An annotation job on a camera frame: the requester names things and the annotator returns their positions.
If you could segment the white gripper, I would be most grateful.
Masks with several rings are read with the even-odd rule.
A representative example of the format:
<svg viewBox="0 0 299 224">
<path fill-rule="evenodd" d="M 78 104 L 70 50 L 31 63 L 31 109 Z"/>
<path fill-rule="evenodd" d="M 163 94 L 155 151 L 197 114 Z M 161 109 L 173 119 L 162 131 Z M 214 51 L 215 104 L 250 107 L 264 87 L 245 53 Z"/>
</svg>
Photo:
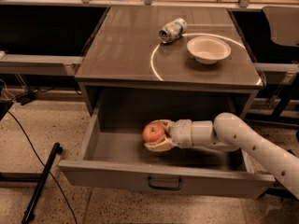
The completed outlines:
<svg viewBox="0 0 299 224">
<path fill-rule="evenodd" d="M 144 146 L 152 152 L 165 152 L 173 148 L 192 147 L 192 121 L 180 119 L 175 123 L 170 119 L 158 119 L 151 123 L 150 130 L 155 134 L 169 133 L 171 140 L 165 135 L 155 142 L 146 142 Z"/>
</svg>

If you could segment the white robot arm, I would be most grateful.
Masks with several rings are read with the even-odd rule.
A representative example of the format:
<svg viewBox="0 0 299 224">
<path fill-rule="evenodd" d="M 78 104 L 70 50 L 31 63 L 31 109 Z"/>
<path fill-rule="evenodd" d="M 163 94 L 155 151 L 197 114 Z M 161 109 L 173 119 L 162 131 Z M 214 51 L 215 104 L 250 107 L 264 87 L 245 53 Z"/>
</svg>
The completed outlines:
<svg viewBox="0 0 299 224">
<path fill-rule="evenodd" d="M 299 198 L 299 159 L 258 135 L 234 114 L 220 113 L 213 121 L 158 119 L 143 129 L 142 137 L 144 146 L 152 152 L 165 152 L 174 147 L 222 151 L 241 148 Z"/>
</svg>

